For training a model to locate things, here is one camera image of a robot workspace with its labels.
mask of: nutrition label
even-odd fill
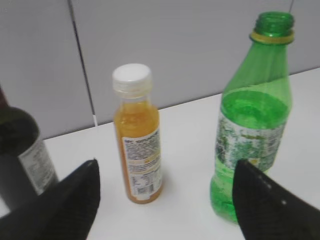
[[[143,137],[123,137],[131,194],[143,201],[162,184],[159,129]]]

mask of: white bottle cap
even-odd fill
[[[143,97],[152,88],[151,70],[143,64],[122,65],[113,71],[112,78],[113,89],[122,98]]]

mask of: wine bottle label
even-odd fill
[[[42,194],[56,176],[47,148],[40,137],[18,156],[34,190]]]
[[[285,124],[270,129],[246,128],[220,112],[215,155],[232,170],[238,160],[246,159],[264,172],[275,161],[284,128]]]
[[[143,201],[162,184],[159,129],[143,137],[123,137],[131,194]]]

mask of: orange juice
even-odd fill
[[[151,71],[142,64],[121,66],[113,73],[113,87],[122,99],[114,124],[126,193],[146,204],[162,190],[159,113],[148,98]]]

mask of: gray wall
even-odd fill
[[[144,63],[160,108],[219,93],[245,57],[257,15],[292,0],[72,0],[98,122],[119,103],[111,74]],[[0,2],[0,82],[45,137],[93,126],[67,0]],[[295,0],[290,72],[320,66],[320,1]]]
[[[0,83],[45,138],[93,126],[66,0],[0,1]]]

